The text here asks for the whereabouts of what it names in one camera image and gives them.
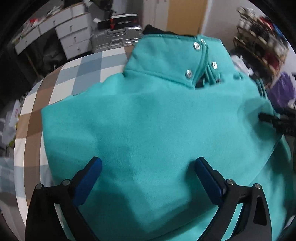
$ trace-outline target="blue gripper pad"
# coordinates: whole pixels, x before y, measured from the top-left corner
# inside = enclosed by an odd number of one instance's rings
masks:
[[[214,179],[214,170],[203,157],[199,157],[195,160],[194,169],[211,202],[214,205],[220,206],[223,203],[223,193]]]
[[[75,184],[73,203],[76,206],[85,203],[90,194],[96,180],[102,171],[102,160],[98,157],[93,157],[83,170],[77,172],[72,179]]]

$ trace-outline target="teal garment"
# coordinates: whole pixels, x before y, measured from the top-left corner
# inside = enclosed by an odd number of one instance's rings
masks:
[[[200,81],[204,87],[196,89]],[[234,69],[220,40],[153,34],[138,42],[122,74],[41,113],[56,184],[93,156],[102,159],[79,207],[100,240],[196,241],[216,211],[193,169],[200,156],[239,185],[261,183],[274,239],[284,225],[293,200],[282,160],[289,149],[275,149],[284,141],[258,120],[260,112],[273,114],[270,102]]]

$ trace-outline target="plaid tablecloth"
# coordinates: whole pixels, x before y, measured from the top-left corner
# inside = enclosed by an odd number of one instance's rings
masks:
[[[26,97],[14,152],[15,192],[24,223],[36,184],[53,185],[44,148],[41,109],[122,72],[132,49],[133,46],[107,50],[68,62],[36,84]]]

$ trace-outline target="wooden door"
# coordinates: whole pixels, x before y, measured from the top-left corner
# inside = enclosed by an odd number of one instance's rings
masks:
[[[206,8],[207,0],[169,0],[167,31],[199,34]]]

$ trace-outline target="purple plastic bag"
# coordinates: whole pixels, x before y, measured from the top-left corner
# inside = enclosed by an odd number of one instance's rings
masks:
[[[274,108],[284,108],[290,100],[296,98],[296,90],[286,72],[281,73],[278,81],[267,93],[267,96]]]

